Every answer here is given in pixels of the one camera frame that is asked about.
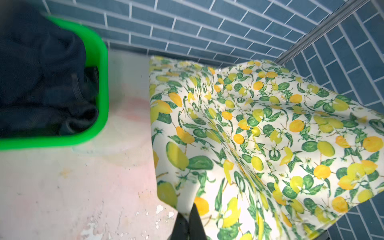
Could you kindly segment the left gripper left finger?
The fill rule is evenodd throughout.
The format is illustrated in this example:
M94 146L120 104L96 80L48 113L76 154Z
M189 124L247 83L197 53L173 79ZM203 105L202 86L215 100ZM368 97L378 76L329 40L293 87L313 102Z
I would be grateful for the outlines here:
M180 213L177 214L175 225L169 240L188 240L189 239L189 223Z

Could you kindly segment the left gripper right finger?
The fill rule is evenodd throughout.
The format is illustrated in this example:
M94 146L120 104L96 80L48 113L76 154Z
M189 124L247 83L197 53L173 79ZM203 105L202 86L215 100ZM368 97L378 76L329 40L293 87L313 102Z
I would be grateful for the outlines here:
M189 240L207 240L207 236L196 204L193 205L189 217Z

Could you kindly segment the yellow floral skirt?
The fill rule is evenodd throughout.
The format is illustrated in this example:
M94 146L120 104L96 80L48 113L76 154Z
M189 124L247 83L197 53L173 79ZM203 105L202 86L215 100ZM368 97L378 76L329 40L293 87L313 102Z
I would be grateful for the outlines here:
M209 240L312 240L384 191L384 117L270 61L150 59L160 201Z

